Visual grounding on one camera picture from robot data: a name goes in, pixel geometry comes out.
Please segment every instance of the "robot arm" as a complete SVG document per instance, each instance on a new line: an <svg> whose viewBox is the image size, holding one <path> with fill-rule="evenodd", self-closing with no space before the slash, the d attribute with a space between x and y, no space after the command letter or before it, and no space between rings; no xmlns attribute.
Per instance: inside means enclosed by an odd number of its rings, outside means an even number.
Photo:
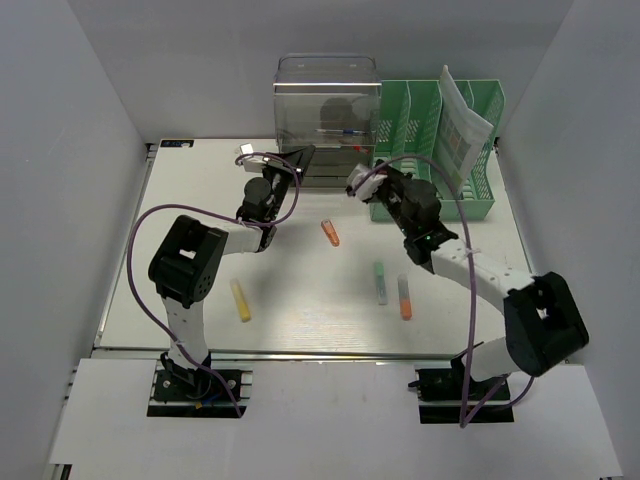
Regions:
<svg viewBox="0 0 640 480"><path fill-rule="evenodd" d="M347 191L370 169L359 165ZM432 274L470 288L466 244L440 222L436 188L389 166L370 176L355 195L365 203L381 202L405 235L411 260ZM534 276L503 266L480 253L473 255L477 294L504 315L506 336L476 345L471 377L476 382L522 370L538 377L589 342L589 334L564 279L553 272ZM465 354L452 360L462 376Z"/></svg>
<svg viewBox="0 0 640 480"><path fill-rule="evenodd" d="M292 165L300 180L315 148L307 147L279 156ZM273 222L284 202L293 173L276 160L247 161L245 170L262 173L244 188L244 200L236 213L243 223L208 227L186 215L179 216L149 266L149 278L162 297L169 328L188 354L207 367L211 364L204 338L203 302L215 281L224 255L261 252L276 233ZM180 381L186 392L199 398L209 388L210 377L196 369L171 342L160 358L165 370Z"/></svg>

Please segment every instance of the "green plastic rack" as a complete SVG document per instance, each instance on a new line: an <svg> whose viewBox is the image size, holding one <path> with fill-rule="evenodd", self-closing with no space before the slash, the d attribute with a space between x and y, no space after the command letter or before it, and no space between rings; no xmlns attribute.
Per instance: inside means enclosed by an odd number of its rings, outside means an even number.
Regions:
<svg viewBox="0 0 640 480"><path fill-rule="evenodd" d="M504 110L504 93L498 80L460 80L456 85L469 108L494 126L460 195L467 218L482 220L494 203L487 180L487 162ZM442 96L437 80L383 81L374 163L378 159L411 153L432 157L441 110ZM433 182L439 192L447 192L439 175L432 175L431 168L424 162L407 159L394 166L403 173ZM440 196L440 218L445 222L459 220L455 201L446 197ZM369 208L374 222L392 221L382 205L371 204Z"/></svg>

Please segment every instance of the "gray wall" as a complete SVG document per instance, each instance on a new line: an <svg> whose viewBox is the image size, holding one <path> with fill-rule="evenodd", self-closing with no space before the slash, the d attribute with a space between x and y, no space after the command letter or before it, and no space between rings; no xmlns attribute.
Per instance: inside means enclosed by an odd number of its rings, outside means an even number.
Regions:
<svg viewBox="0 0 640 480"><path fill-rule="evenodd" d="M625 478L640 478L640 3L576 0L501 139L536 270L566 276Z"/></svg>
<svg viewBox="0 0 640 480"><path fill-rule="evenodd" d="M290 52L373 55L383 78L499 78L509 118L572 0L69 0L143 138L273 137Z"/></svg>
<svg viewBox="0 0 640 480"><path fill-rule="evenodd" d="M0 478L40 479L145 149L64 0L0 2Z"/></svg>

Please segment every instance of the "transparent storage box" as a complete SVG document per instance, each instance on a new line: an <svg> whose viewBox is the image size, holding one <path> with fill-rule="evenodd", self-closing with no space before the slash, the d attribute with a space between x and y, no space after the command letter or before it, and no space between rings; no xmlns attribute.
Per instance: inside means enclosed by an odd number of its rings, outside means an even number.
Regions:
<svg viewBox="0 0 640 480"><path fill-rule="evenodd" d="M280 153L315 145L305 187L344 188L377 141L382 82L370 57L290 54L274 80Z"/></svg>

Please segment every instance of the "white platform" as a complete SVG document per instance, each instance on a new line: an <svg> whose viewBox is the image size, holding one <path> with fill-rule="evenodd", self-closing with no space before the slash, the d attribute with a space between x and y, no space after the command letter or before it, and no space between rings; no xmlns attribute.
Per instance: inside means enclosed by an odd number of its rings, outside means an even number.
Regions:
<svg viewBox="0 0 640 480"><path fill-rule="evenodd" d="M251 142L275 151L271 140L196 140L193 148L161 148L142 203L186 203L234 216L250 175L234 166L234 149ZM474 247L517 269L527 269L497 161L489 161L496 203L483 222L471 226ZM283 212L290 205L289 195ZM162 318L163 308L147 277L149 262L181 211L151 216L141 228L134 255L142 297ZM208 225L210 218L192 215ZM320 228L330 218L341 245L332 247ZM461 233L459 225L448 225ZM294 216L278 227L272 245L260 254L224 257L205 303L210 348L245 351L454 354L466 346L469 292L414 266L393 224L374 224L368 207L340 193L304 192ZM385 266L389 305L378 306L373 262ZM408 273L413 319L403 321L397 276ZM229 280L240 279L253 319L238 317ZM479 301L478 340L504 335L501 315ZM167 348L165 334L138 308L120 275L103 347Z"/></svg>
<svg viewBox="0 0 640 480"><path fill-rule="evenodd" d="M581 366L539 379L511 424L420 425L410 364L254 367L245 416L147 418L155 361L82 360L51 454L71 480L562 479L620 475ZM525 383L514 375L512 388Z"/></svg>

